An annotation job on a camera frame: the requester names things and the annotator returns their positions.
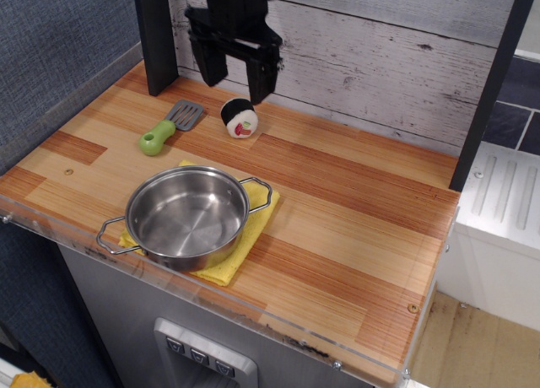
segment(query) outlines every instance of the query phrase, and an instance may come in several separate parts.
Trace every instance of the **control button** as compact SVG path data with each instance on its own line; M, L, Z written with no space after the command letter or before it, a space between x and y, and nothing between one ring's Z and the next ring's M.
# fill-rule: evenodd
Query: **control button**
M234 378L235 377L235 369L232 368L230 365L228 364L225 364L225 363L222 363L221 361L219 360L216 360L216 370L223 374L223 375L226 375L230 378Z
M177 342L176 340L171 339L170 337L166 338L167 340L167 346L169 346L169 349L171 349L173 352L183 354L184 353L184 345L180 342Z
M209 365L208 356L192 348L192 358L202 365Z

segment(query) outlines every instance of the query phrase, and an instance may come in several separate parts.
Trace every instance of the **toy kitchen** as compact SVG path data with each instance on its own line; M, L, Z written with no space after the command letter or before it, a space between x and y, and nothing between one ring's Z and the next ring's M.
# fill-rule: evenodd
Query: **toy kitchen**
M59 244L125 387L411 386L523 1L136 0L144 61L0 214Z

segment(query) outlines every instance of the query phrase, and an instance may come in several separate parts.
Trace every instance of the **white wood wall panel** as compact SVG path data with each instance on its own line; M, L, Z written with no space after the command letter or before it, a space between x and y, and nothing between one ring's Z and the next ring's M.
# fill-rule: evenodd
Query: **white wood wall panel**
M286 0L498 46L514 0Z
M283 37L284 68L267 100L458 155L512 3L270 2L267 22ZM170 0L179 71L201 80L183 15L187 4L206 7L206 0ZM219 87L247 96L245 64L228 58L228 68Z

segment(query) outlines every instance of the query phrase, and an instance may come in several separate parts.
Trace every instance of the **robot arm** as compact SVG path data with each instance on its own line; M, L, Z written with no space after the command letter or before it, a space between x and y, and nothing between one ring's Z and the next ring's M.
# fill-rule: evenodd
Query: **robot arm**
M246 62L251 103L276 88L283 43L265 22L268 0L207 0L208 8L188 8L190 41L202 79L214 86L227 74L226 55Z

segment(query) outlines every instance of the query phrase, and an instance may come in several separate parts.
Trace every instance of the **metal spatula head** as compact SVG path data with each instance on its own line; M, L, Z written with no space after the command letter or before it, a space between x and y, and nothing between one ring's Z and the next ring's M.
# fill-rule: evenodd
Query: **metal spatula head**
M172 121L176 129L189 131L193 128L202 113L202 105L187 100L180 100L172 107L165 119Z

